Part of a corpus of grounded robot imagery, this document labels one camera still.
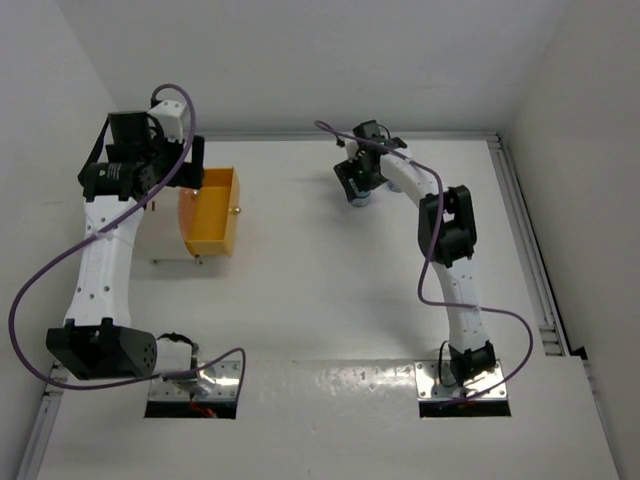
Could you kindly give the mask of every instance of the purple cable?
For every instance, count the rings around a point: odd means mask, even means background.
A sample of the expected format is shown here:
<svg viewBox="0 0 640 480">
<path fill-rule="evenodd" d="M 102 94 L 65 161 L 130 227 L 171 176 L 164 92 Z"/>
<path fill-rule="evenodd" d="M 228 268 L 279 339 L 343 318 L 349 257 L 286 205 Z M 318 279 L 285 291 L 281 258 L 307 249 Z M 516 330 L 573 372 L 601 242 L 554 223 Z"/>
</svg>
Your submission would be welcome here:
<svg viewBox="0 0 640 480">
<path fill-rule="evenodd" d="M 20 288 L 20 290 L 16 294 L 16 297 L 13 299 L 13 303 L 11 304 L 11 309 L 9 310 L 9 321 L 8 321 L 9 338 L 11 340 L 11 346 L 13 347 L 13 350 L 16 353 L 16 356 L 18 357 L 20 362 L 25 366 L 25 368 L 27 370 L 29 370 L 29 372 L 34 377 L 38 378 L 39 380 L 41 380 L 42 382 L 44 382 L 46 384 L 52 385 L 52 386 L 57 387 L 57 388 L 63 388 L 63 389 L 66 389 L 66 390 L 81 390 L 81 391 L 103 390 L 105 388 L 121 387 L 121 386 L 124 386 L 124 385 L 132 385 L 134 383 L 146 382 L 147 380 L 151 380 L 151 379 L 160 377 L 159 374 L 156 374 L 156 375 L 151 375 L 150 377 L 147 377 L 147 378 L 134 378 L 134 379 L 131 379 L 131 380 L 123 380 L 123 381 L 120 381 L 120 382 L 107 383 L 107 384 L 102 384 L 102 385 L 69 385 L 69 384 L 66 384 L 66 383 L 58 382 L 56 380 L 53 380 L 53 379 L 49 378 L 48 375 L 45 375 L 42 372 L 38 371 L 31 364 L 31 362 L 29 362 L 29 360 L 25 356 L 24 352 L 20 348 L 20 344 L 18 343 L 18 338 L 17 338 L 17 335 L 16 335 L 16 325 L 15 324 L 16 324 L 16 312 L 18 310 L 18 305 L 20 305 L 20 301 L 22 300 L 22 297 L 24 296 L 25 293 L 27 293 L 29 288 L 31 288 L 31 286 L 34 283 L 36 283 L 45 273 L 47 273 L 49 270 L 51 270 L 53 267 L 55 267 L 62 260 L 66 259 L 67 257 L 73 255 L 74 253 L 82 250 L 83 248 L 85 248 L 86 246 L 90 245 L 91 243 L 95 242 L 100 237 L 100 234 L 104 234 L 104 233 L 112 230 L 113 228 L 117 227 L 120 223 L 125 221 L 131 215 L 133 215 L 134 212 L 136 212 L 137 210 L 142 208 L 144 205 L 149 203 L 149 201 L 153 197 L 155 197 L 160 190 L 162 190 L 164 187 L 166 187 L 168 185 L 168 183 L 171 181 L 171 179 L 175 176 L 175 174 L 178 172 L 178 170 L 180 169 L 180 167 L 184 163 L 184 161 L 187 158 L 187 155 L 189 153 L 189 150 L 191 150 L 191 146 L 193 145 L 193 138 L 195 136 L 195 130 L 196 130 L 196 111 L 195 111 L 195 107 L 193 105 L 193 101 L 191 100 L 191 97 L 189 96 L 189 94 L 182 87 L 180 87 L 178 85 L 175 85 L 175 84 L 172 84 L 172 83 L 165 83 L 163 85 L 160 85 L 160 86 L 156 87 L 156 89 L 153 91 L 153 94 L 152 94 L 151 98 L 155 99 L 159 92 L 161 92 L 162 90 L 165 90 L 167 88 L 176 90 L 178 93 L 180 93 L 184 97 L 184 100 L 187 103 L 187 106 L 189 107 L 189 116 L 190 116 L 189 134 L 187 135 L 187 140 L 186 140 L 184 148 L 182 150 L 182 154 L 178 158 L 178 161 L 176 162 L 176 164 L 169 171 L 169 173 L 167 173 L 167 175 L 162 179 L 162 181 L 160 181 L 160 183 L 158 183 L 158 185 L 156 185 L 154 188 L 152 188 L 144 198 L 142 198 L 138 203 L 136 203 L 129 210 L 127 210 L 126 212 L 124 212 L 120 216 L 118 216 L 115 220 L 112 220 L 106 226 L 101 228 L 98 231 L 97 235 L 96 234 L 89 235 L 87 238 L 85 238 L 81 242 L 77 243 L 73 247 L 69 248 L 68 250 L 65 250 L 60 255 L 58 255 L 53 260 L 51 260 L 49 263 L 47 263 L 40 270 L 38 270 L 29 280 L 27 280 L 25 282 L 25 284 Z M 243 359 L 243 361 L 242 361 L 242 371 L 241 371 L 240 380 L 239 380 L 239 383 L 238 383 L 238 392 L 237 392 L 237 395 L 236 395 L 236 399 L 238 399 L 240 397 L 240 390 L 242 389 L 242 382 L 244 381 L 244 372 L 245 372 L 245 365 L 246 365 L 246 353 L 245 353 L 244 349 L 242 349 L 240 347 L 234 348 L 234 349 L 228 351 L 227 353 L 223 354 L 222 356 L 216 358 L 215 360 L 211 360 L 210 362 L 207 362 L 207 363 L 201 365 L 200 367 L 198 367 L 196 369 L 188 370 L 186 372 L 177 372 L 175 374 L 173 374 L 173 373 L 172 374 L 166 374 L 166 375 L 163 375 L 163 377 L 169 378 L 169 376 L 174 376 L 174 375 L 179 376 L 179 375 L 188 375 L 188 374 L 196 373 L 196 372 L 198 372 L 200 370 L 204 370 L 205 368 L 210 367 L 214 363 L 219 362 L 223 358 L 226 358 L 226 357 L 228 357 L 229 355 L 231 355 L 232 353 L 235 353 L 235 352 L 240 352 L 242 354 L 242 359 Z"/>
<path fill-rule="evenodd" d="M 424 297 L 423 294 L 423 290 L 424 290 L 424 281 L 427 277 L 427 270 L 429 269 L 429 263 L 431 263 L 431 259 L 433 258 L 433 252 L 435 251 L 435 247 L 436 247 L 436 242 L 438 240 L 438 236 L 440 233 L 440 227 L 442 226 L 442 216 L 444 213 L 444 186 L 442 184 L 442 179 L 440 178 L 440 175 L 438 175 L 438 173 L 425 166 L 422 165 L 421 163 L 416 162 L 413 158 L 409 157 L 408 155 L 405 155 L 402 152 L 398 152 L 397 150 L 394 150 L 393 148 L 387 147 L 386 145 L 381 145 L 378 142 L 374 142 L 372 140 L 367 140 L 364 138 L 359 138 L 356 137 L 354 135 L 349 135 L 349 134 L 345 134 L 342 132 L 339 132 L 337 130 L 335 130 L 333 127 L 331 127 L 331 125 L 329 125 L 326 122 L 323 122 L 321 120 L 316 120 L 314 122 L 314 125 L 316 127 L 318 127 L 320 130 L 323 130 L 327 133 L 330 133 L 331 135 L 335 136 L 336 138 L 346 138 L 349 140 L 354 140 L 356 142 L 359 142 L 361 144 L 366 144 L 366 145 L 371 145 L 373 147 L 376 147 L 379 150 L 383 150 L 387 153 L 390 153 L 391 155 L 395 155 L 396 157 L 399 157 L 403 160 L 406 160 L 407 162 L 411 163 L 411 165 L 420 168 L 421 170 L 426 171 L 427 173 L 430 173 L 431 175 L 433 175 L 433 177 L 436 179 L 436 183 L 438 184 L 438 213 L 436 216 L 436 224 L 434 225 L 434 229 L 433 229 L 433 235 L 431 237 L 431 242 L 429 243 L 429 250 L 427 251 L 427 256 L 424 259 L 424 265 L 422 267 L 422 272 L 420 272 L 420 279 L 418 280 L 418 298 L 420 299 L 420 301 L 422 303 L 424 303 L 425 305 L 429 305 L 431 307 L 453 307 L 453 308 L 478 308 L 478 305 L 470 305 L 470 304 L 465 304 L 465 303 L 454 303 L 454 302 L 434 302 L 431 300 L 428 300 Z M 533 345 L 534 345 L 534 337 L 533 337 L 533 331 L 531 330 L 531 327 L 529 326 L 529 324 L 527 323 L 527 321 L 522 318 L 520 315 L 518 315 L 517 313 L 511 312 L 509 310 L 503 310 L 500 308 L 491 308 L 491 307 L 480 307 L 480 310 L 482 310 L 483 312 L 488 312 L 488 313 L 497 313 L 497 314 L 501 314 L 501 315 L 508 315 L 511 316 L 513 318 L 515 318 L 516 320 L 518 320 L 520 323 L 522 323 L 522 325 L 524 326 L 524 328 L 527 331 L 527 335 L 529 336 L 529 347 L 527 348 L 527 353 L 524 356 L 524 358 L 522 359 L 522 361 L 520 362 L 520 364 L 518 364 L 518 366 L 507 376 L 505 376 L 502 381 L 496 383 L 495 385 L 489 387 L 489 388 L 485 388 L 484 390 L 481 390 L 479 392 L 476 392 L 472 395 L 469 395 L 468 397 L 460 397 L 460 398 L 456 398 L 447 402 L 444 402 L 440 408 L 445 408 L 448 406 L 454 406 L 454 405 L 459 405 L 462 403 L 466 403 L 469 400 L 473 400 L 475 398 L 481 397 L 482 395 L 484 395 L 485 393 L 490 392 L 491 390 L 493 390 L 496 387 L 499 387 L 500 385 L 502 385 L 503 383 L 506 383 L 507 381 L 511 380 L 513 377 L 515 377 L 518 373 L 520 373 L 520 371 L 524 368 L 524 366 L 527 364 L 527 362 L 529 361 L 529 358 L 531 358 L 531 354 L 533 352 Z"/>
</svg>

